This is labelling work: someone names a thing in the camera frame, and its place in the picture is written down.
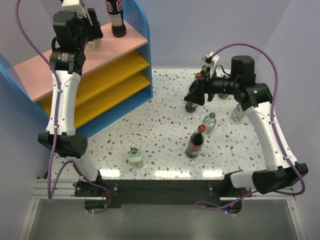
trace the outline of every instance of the metal frame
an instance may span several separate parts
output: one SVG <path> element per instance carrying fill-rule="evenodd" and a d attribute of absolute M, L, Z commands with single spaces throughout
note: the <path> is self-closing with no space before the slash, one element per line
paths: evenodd
<path fill-rule="evenodd" d="M 54 192 L 53 199 L 64 199 L 64 200 L 75 200 L 75 199 L 101 199 L 100 197 L 75 197 L 75 187 L 73 186 L 78 179 L 63 179 L 58 182 L 56 185 L 56 190 Z M 291 187 L 285 188 L 285 190 L 292 191 Z M 32 199 L 24 220 L 24 224 L 20 233 L 19 240 L 29 240 L 30 233 L 32 230 L 32 226 L 36 217 L 36 213 L 38 210 L 39 202 L 41 199 L 48 199 L 48 191 L 47 191 L 47 180 L 46 179 L 38 179 L 36 181 Z M 235 200 L 234 197 L 221 197 L 222 201 Z M 290 211 L 291 219 L 293 222 L 293 226 L 295 229 L 295 233 L 297 235 L 298 240 L 306 240 L 307 235 L 305 229 L 303 227 L 302 221 L 300 219 L 297 203 L 293 196 L 283 195 L 275 192 L 270 192 L 268 194 L 255 193 L 252 197 L 245 198 L 245 201 L 255 201 L 255 200 L 286 200 L 288 204 L 288 208 Z"/>

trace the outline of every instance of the speckled table surface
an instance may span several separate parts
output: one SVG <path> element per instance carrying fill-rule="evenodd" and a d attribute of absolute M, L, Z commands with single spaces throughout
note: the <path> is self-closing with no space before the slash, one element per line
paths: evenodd
<path fill-rule="evenodd" d="M 231 120 L 233 97 L 185 111 L 184 96 L 198 69 L 153 69 L 153 98 L 88 139 L 87 154 L 104 179 L 222 179 L 237 170 L 263 170 L 264 156 L 250 120 Z M 216 113 L 217 125 L 205 137 L 196 159 L 185 155 L 190 135 L 203 118 Z M 142 150 L 144 166 L 129 162 L 131 147 Z M 55 156 L 53 177 L 64 159 Z M 61 179 L 77 179 L 71 165 Z"/>

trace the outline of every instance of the black cable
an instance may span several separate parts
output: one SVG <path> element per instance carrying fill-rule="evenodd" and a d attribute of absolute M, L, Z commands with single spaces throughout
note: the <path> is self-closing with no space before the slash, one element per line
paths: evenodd
<path fill-rule="evenodd" d="M 221 65 L 217 65 L 215 68 L 217 68 L 217 67 L 220 67 L 220 68 L 222 69 L 222 72 L 223 72 L 225 75 L 227 75 L 227 76 L 231 77 L 231 74 L 230 74 L 230 73 L 227 73 L 227 72 L 225 71 L 225 69 L 224 69 L 224 67 L 223 67 L 223 66 L 221 66 Z"/>

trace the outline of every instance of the blue shelf frame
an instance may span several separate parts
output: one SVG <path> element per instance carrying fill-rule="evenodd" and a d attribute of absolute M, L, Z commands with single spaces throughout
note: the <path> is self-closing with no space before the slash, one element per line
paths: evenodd
<path fill-rule="evenodd" d="M 136 51 L 149 63 L 149 66 L 143 69 L 141 72 L 150 81 L 150 85 L 128 97 L 121 103 L 117 104 L 76 130 L 77 134 L 86 135 L 88 138 L 153 97 L 150 29 L 148 19 L 138 0 L 122 0 L 122 4 L 124 9 L 124 19 L 148 41 L 147 44 L 139 47 Z M 5 86 L 8 88 L 13 87 L 15 90 L 11 91 L 13 92 L 12 98 L 20 99 L 22 96 L 23 100 L 28 103 L 28 106 L 36 109 L 40 113 L 43 121 L 48 122 L 49 118 L 44 110 L 30 100 L 13 66 L 1 54 L 0 73 L 2 73 L 4 78 L 9 83 Z"/>

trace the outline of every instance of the bottle label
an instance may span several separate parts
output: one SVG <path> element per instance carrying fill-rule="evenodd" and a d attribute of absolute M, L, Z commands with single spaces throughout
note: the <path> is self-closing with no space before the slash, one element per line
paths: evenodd
<path fill-rule="evenodd" d="M 189 141 L 188 146 L 189 146 L 189 148 L 191 148 L 193 151 L 200 151 L 200 149 L 201 149 L 201 147 L 202 147 L 202 145 L 200 145 L 200 146 L 194 145 L 191 141 Z"/>
<path fill-rule="evenodd" d="M 112 4 L 108 1 L 105 1 L 105 7 L 106 7 L 106 10 L 109 12 L 109 13 L 112 13 L 113 11 L 113 7 L 112 7 Z"/>
<path fill-rule="evenodd" d="M 122 0 L 118 0 L 116 1 L 116 9 L 118 10 L 118 12 L 120 12 L 122 10 Z"/>
<path fill-rule="evenodd" d="M 122 18 L 121 18 L 121 14 L 116 14 L 116 15 L 112 15 L 109 14 L 110 20 L 111 20 L 111 24 L 115 27 L 119 27 L 122 25 Z"/>

